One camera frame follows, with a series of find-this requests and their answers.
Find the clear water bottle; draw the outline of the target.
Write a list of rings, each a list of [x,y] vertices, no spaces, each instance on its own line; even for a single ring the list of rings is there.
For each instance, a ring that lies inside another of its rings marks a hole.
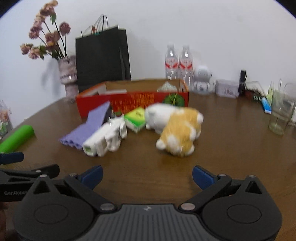
[[[169,80],[179,78],[179,58],[175,52],[175,45],[168,44],[165,55],[166,78]]]
[[[184,80],[190,89],[193,79],[193,57],[190,52],[190,46],[184,45],[179,58],[180,78]]]

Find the dried pink flower bouquet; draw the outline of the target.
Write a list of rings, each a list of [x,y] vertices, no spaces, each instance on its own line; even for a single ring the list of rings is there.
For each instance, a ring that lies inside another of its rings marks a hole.
[[[51,56],[56,60],[68,57],[66,36],[70,34],[71,27],[67,22],[57,24],[55,8],[58,1],[50,1],[42,6],[36,14],[34,23],[29,30],[30,40],[39,40],[39,45],[23,43],[20,45],[22,55],[30,59],[44,59]]]

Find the green tissue pack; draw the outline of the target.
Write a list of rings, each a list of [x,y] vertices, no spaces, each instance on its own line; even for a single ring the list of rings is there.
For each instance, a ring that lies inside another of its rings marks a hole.
[[[138,107],[124,115],[126,126],[135,133],[145,127],[144,108]]]

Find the black small bottle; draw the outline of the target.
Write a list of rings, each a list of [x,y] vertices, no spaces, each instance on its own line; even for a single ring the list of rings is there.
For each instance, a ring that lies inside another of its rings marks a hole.
[[[245,82],[246,82],[246,71],[241,70],[240,72],[240,78],[239,78],[239,87],[238,87],[238,92],[239,96],[245,96]]]

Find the snack bag at left edge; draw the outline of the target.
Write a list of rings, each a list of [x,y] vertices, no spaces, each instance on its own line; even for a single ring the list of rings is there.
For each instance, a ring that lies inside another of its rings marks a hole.
[[[7,133],[9,133],[13,126],[10,120],[11,111],[4,103],[3,100],[0,101],[0,136],[3,138]]]

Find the blue white tube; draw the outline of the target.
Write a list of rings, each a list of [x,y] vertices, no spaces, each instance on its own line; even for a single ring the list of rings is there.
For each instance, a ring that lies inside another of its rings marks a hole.
[[[261,99],[261,104],[262,104],[264,113],[271,114],[272,112],[271,106],[265,97]]]

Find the black paper shopping bag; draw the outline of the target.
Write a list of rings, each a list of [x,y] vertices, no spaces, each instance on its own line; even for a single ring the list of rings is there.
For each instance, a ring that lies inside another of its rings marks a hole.
[[[79,92],[105,81],[131,80],[126,29],[109,27],[106,15],[76,39],[75,47]]]

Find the white astronaut figurine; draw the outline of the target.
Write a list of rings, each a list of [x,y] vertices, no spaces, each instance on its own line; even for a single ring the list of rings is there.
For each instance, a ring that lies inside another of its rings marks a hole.
[[[216,82],[212,75],[206,65],[199,65],[194,71],[192,92],[200,95],[208,95],[214,92]]]

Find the red dark small box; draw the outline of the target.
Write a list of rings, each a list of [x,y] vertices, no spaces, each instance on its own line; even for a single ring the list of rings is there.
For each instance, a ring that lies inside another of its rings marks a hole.
[[[257,101],[257,102],[261,102],[261,100],[263,98],[263,96],[261,95],[260,92],[254,91],[254,90],[246,90],[245,96],[250,101]]]

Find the purple corrugated mat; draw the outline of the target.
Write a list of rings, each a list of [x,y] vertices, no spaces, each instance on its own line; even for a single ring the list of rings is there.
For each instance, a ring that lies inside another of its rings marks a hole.
[[[60,138],[60,143],[65,146],[82,150],[83,143],[103,125],[105,115],[109,108],[110,102],[107,101],[99,107],[91,110],[88,113],[86,122]]]

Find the orange white plush toy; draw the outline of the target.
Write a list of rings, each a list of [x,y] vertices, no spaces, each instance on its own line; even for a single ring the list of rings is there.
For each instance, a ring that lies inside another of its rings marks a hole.
[[[204,116],[195,108],[155,103],[144,111],[146,129],[160,134],[156,148],[174,156],[190,156],[201,135]]]

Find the pink textured vase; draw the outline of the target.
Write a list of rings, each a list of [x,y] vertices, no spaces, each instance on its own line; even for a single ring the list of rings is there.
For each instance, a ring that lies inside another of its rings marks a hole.
[[[77,84],[76,56],[72,55],[58,60],[60,82],[65,86],[66,99],[75,102],[79,93]]]

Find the green cylinder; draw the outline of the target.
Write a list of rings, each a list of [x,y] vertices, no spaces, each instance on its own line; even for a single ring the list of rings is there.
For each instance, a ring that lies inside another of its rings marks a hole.
[[[1,153],[11,153],[16,151],[18,147],[34,135],[35,132],[32,126],[23,125],[19,127],[13,134],[1,142]]]

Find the clear drinking glass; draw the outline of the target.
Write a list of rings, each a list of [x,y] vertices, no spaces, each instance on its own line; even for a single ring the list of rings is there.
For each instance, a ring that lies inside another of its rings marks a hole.
[[[274,90],[268,128],[273,133],[283,136],[294,111],[295,98],[285,92]]]

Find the white tin box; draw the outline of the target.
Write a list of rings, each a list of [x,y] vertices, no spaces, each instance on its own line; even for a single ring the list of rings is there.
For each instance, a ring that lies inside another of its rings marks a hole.
[[[215,85],[215,93],[220,97],[237,98],[239,83],[230,80],[217,80]]]

